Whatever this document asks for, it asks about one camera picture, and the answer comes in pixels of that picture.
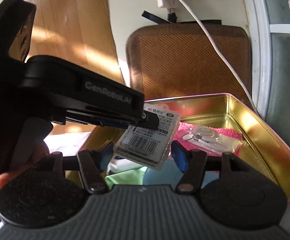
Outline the person's left hand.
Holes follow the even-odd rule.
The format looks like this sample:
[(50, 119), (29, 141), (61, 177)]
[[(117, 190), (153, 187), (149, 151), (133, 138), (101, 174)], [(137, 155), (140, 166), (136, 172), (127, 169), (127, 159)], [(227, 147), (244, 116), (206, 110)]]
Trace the person's left hand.
[(4, 172), (0, 174), (0, 190), (10, 181), (12, 181), (14, 178), (16, 178), (18, 175), (22, 174), (24, 171), (26, 171), (29, 167), (35, 165), (38, 163), (41, 159), (48, 156), (50, 154), (49, 148), (46, 145), (46, 143), (41, 140), (40, 142), (37, 142), (35, 144), (35, 147), (33, 148), (31, 152), (31, 156), (27, 163), (24, 165), (14, 168), (10, 170), (9, 172)]

